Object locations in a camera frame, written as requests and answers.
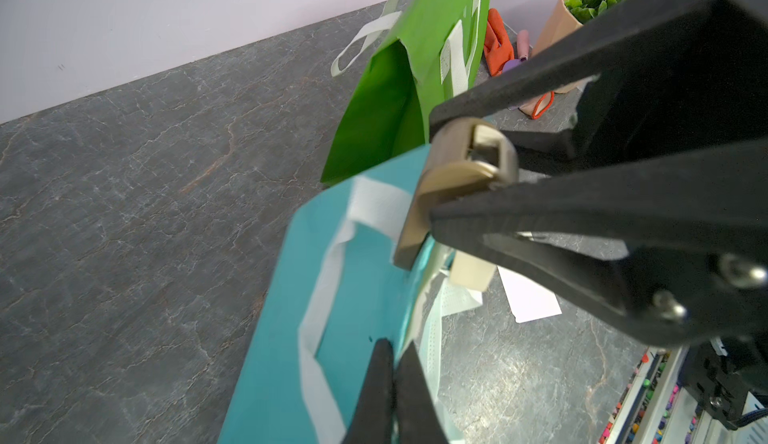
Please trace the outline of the green paper bag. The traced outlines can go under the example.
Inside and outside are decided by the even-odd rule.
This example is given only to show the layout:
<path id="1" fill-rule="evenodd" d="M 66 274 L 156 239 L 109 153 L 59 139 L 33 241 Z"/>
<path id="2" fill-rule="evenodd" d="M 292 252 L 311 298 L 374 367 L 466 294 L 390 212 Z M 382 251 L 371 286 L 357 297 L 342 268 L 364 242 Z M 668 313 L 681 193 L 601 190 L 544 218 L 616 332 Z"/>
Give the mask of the green paper bag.
<path id="1" fill-rule="evenodd" d="M 375 48 L 338 125 L 321 181 L 332 186 L 428 143 L 430 113 L 471 88 L 490 0 L 386 0 L 347 44 Z"/>

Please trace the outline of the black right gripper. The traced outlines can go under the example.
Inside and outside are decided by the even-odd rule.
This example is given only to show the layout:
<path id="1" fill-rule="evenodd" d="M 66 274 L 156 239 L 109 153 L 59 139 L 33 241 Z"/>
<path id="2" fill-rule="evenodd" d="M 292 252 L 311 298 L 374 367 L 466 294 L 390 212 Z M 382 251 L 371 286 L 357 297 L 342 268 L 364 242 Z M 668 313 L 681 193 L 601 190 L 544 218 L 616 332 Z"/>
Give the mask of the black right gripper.
<path id="1" fill-rule="evenodd" d="M 767 334 L 767 0 L 626 0 L 430 113 L 430 135 L 586 80 L 515 132 L 543 174 L 437 206 L 443 244 L 655 345 Z"/>

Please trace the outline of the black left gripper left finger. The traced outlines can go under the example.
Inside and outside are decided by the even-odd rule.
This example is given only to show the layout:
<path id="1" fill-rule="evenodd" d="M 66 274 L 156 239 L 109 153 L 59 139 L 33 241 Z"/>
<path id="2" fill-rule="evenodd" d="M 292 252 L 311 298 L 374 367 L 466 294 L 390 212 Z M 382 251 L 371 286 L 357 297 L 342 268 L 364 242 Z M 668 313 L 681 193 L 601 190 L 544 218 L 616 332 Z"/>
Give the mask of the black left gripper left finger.
<path id="1" fill-rule="evenodd" d="M 343 444 L 388 444 L 394 412 L 394 352 L 388 339 L 376 341 L 352 421 Z"/>

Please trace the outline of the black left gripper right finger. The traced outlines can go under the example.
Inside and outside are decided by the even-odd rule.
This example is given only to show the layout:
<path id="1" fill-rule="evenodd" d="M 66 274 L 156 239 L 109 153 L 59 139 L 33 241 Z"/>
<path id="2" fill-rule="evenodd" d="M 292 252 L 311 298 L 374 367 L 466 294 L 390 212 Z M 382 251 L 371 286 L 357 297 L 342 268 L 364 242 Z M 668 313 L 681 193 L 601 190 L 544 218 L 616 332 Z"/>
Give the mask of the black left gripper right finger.
<path id="1" fill-rule="evenodd" d="M 403 352 L 394 376 L 395 416 L 402 444 L 447 444 L 413 342 Z"/>

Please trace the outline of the teal paper bag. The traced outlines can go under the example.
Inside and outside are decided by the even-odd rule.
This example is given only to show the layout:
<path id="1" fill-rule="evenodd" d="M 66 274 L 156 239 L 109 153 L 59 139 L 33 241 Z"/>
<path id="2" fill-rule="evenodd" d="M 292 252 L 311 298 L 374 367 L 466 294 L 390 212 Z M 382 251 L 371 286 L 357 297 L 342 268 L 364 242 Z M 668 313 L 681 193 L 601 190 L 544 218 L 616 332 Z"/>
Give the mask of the teal paper bag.
<path id="1" fill-rule="evenodd" d="M 432 245 L 410 270 L 393 253 L 428 153 L 404 153 L 295 212 L 221 442 L 343 440 L 375 343 L 406 345 Z"/>

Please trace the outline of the beige mini stapler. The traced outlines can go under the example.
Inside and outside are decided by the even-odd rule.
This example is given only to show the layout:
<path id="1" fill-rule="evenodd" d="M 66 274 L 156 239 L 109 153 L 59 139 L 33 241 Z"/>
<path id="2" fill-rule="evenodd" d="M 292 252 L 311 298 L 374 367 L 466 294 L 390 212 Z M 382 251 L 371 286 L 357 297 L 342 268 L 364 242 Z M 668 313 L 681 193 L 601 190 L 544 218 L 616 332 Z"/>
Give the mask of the beige mini stapler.
<path id="1" fill-rule="evenodd" d="M 426 237 L 429 212 L 440 204 L 519 180 L 517 152 L 492 124 L 462 117 L 434 136 L 394 253 L 396 266 L 412 270 Z"/>

